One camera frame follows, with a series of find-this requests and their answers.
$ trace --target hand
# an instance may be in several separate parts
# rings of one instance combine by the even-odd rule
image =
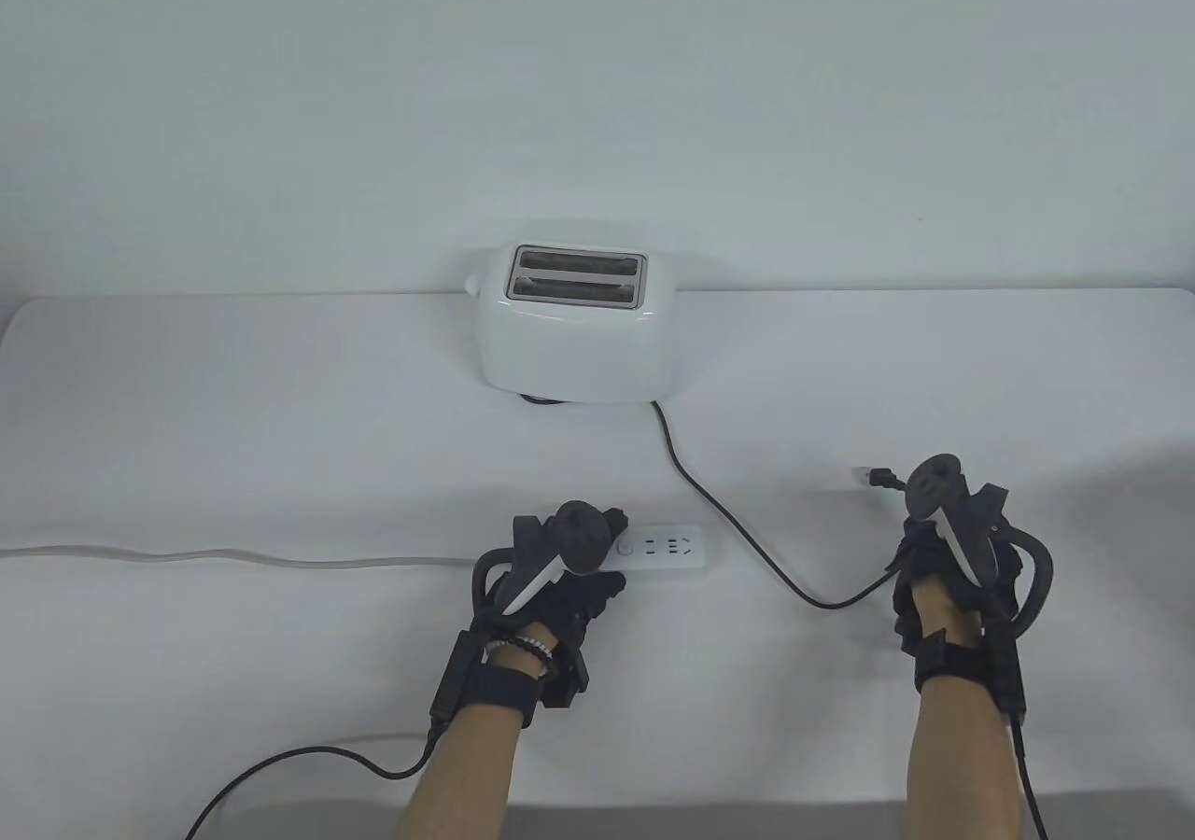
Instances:
[[[547,644],[549,648],[556,646],[556,636],[552,634],[546,626],[543,626],[539,623],[532,623],[519,633],[525,638],[532,638]],[[528,654],[525,649],[516,648],[513,644],[496,649],[494,655],[490,657],[490,663],[500,666],[503,669],[515,669],[516,672],[531,675],[533,679],[539,677],[544,666],[538,656]]]
[[[526,634],[528,626],[538,627],[546,633],[540,640],[551,646],[563,644],[575,652],[586,639],[589,621],[601,615],[611,597],[618,596],[625,587],[626,577],[621,572],[594,572],[588,576],[565,572],[558,581],[544,585],[517,613],[486,614],[484,620],[510,633]]]
[[[1017,612],[1016,578],[1021,574],[1021,557],[1007,542],[995,542],[995,557],[1000,580],[994,599],[1012,617]],[[893,609],[896,611],[901,650],[909,655],[917,652],[921,638],[942,629],[946,630],[951,644],[979,645],[978,611],[987,605],[993,593],[969,583],[933,523],[906,520],[905,538],[893,564],[900,565],[893,589]]]
[[[930,576],[913,585],[913,603],[921,618],[924,637],[945,629],[946,642],[964,648],[980,645],[979,613],[964,613],[955,606],[945,583],[938,576]]]

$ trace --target black cable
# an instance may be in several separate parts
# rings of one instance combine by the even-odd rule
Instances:
[[[428,764],[428,760],[431,759],[431,752],[436,748],[436,741],[440,740],[441,734],[443,734],[441,729],[433,729],[430,732],[428,732],[428,743],[425,747],[423,747],[423,754],[419,756],[419,761],[416,762],[410,768],[406,768],[402,772],[388,772],[376,762],[372,762],[370,760],[366,759],[360,753],[356,753],[355,750],[350,749],[344,749],[343,747],[298,747],[295,749],[288,749],[286,753],[277,753],[270,756],[269,759],[263,759],[261,762],[252,766],[251,768],[246,768],[244,772],[241,772],[231,781],[228,781],[226,785],[223,785],[220,792],[216,793],[214,797],[212,797],[212,802],[209,802],[206,807],[203,807],[203,811],[200,813],[200,817],[195,820],[195,823],[191,824],[191,829],[186,832],[185,840],[195,840],[195,838],[200,833],[200,828],[203,827],[203,822],[207,821],[208,816],[213,814],[213,810],[217,805],[220,805],[220,803],[222,803],[229,793],[234,792],[237,787],[239,787],[246,780],[256,775],[257,772],[261,772],[263,768],[269,768],[271,765],[282,762],[283,760],[287,759],[294,759],[295,756],[306,756],[308,753],[330,753],[333,756],[351,759],[357,765],[363,765],[363,767],[368,768],[379,778],[385,778],[388,781],[399,781],[403,780],[404,778],[410,778],[411,775],[416,774],[421,768],[423,768],[423,766]]]
[[[1012,750],[1017,756],[1017,771],[1021,772],[1021,786],[1025,790],[1025,802],[1029,804],[1029,815],[1034,820],[1034,827],[1037,829],[1038,840],[1049,840],[1049,835],[1046,833],[1046,822],[1042,822],[1042,814],[1037,808],[1037,797],[1034,795],[1034,785],[1029,784],[1029,766],[1025,765],[1025,738],[1021,734],[1021,724],[1013,719],[1011,728]]]
[[[777,577],[789,587],[789,590],[791,590],[793,594],[801,597],[801,600],[803,600],[807,605],[817,607],[817,609],[845,609],[846,607],[850,607],[853,603],[858,603],[860,600],[863,600],[863,597],[866,597],[877,588],[881,588],[888,580],[891,580],[891,577],[900,571],[899,569],[889,569],[878,580],[869,584],[866,588],[864,588],[854,596],[847,597],[846,600],[827,603],[809,595],[797,583],[795,583],[791,578],[789,578],[788,574],[785,574],[785,571],[780,569],[780,564],[773,560],[772,557],[767,553],[767,551],[765,551],[760,546],[760,544],[754,539],[754,537],[752,537],[752,534],[747,531],[747,527],[743,526],[741,522],[739,522],[739,519],[733,513],[730,513],[725,507],[723,507],[721,501],[713,497],[713,495],[709,493],[709,491],[705,490],[701,483],[699,483],[690,474],[690,472],[685,468],[685,465],[680,462],[680,458],[676,455],[676,447],[673,444],[672,430],[668,427],[668,418],[664,416],[664,410],[660,406],[660,401],[651,401],[650,404],[651,409],[656,412],[656,418],[660,421],[660,429],[664,434],[664,447],[668,448],[668,459],[672,460],[672,464],[676,468],[676,472],[680,473],[681,477],[684,477],[685,482],[687,482],[690,485],[693,486],[695,493],[705,498],[715,510],[717,510],[727,519],[727,522],[729,522],[731,526],[735,527],[735,531],[740,535],[742,535],[743,541],[746,541],[747,545],[750,545],[752,550],[754,550],[755,553],[758,553],[760,558],[764,559],[764,563],[766,563],[768,568],[777,575]]]

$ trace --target white table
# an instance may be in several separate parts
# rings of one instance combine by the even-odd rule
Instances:
[[[589,693],[540,712],[525,803],[903,796],[917,697],[887,594],[815,612],[672,472],[646,406],[486,387],[465,296],[59,299],[0,345],[0,546],[474,556],[564,499],[700,522],[712,566],[638,576]],[[793,576],[866,583],[901,502],[851,468],[952,450],[1056,560],[1023,643],[1038,793],[1195,791],[1195,298],[1179,290],[691,293],[682,458]],[[24,840],[180,835],[278,749],[422,732],[467,571],[0,560],[0,813]],[[398,767],[413,740],[362,749]],[[386,801],[287,764],[227,813]]]

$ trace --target white cable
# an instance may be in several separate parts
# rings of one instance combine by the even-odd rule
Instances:
[[[470,557],[372,557],[358,560],[292,560],[268,553],[241,551],[235,547],[213,547],[208,551],[179,553],[145,553],[104,545],[39,545],[37,547],[0,548],[0,559],[8,557],[88,557],[123,563],[182,563],[183,560],[240,560],[259,566],[284,569],[375,569],[379,566],[473,566]]]

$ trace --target electrical outlet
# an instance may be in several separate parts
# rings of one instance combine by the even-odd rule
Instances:
[[[705,534],[700,526],[630,526],[609,548],[602,569],[633,572],[704,565]]]

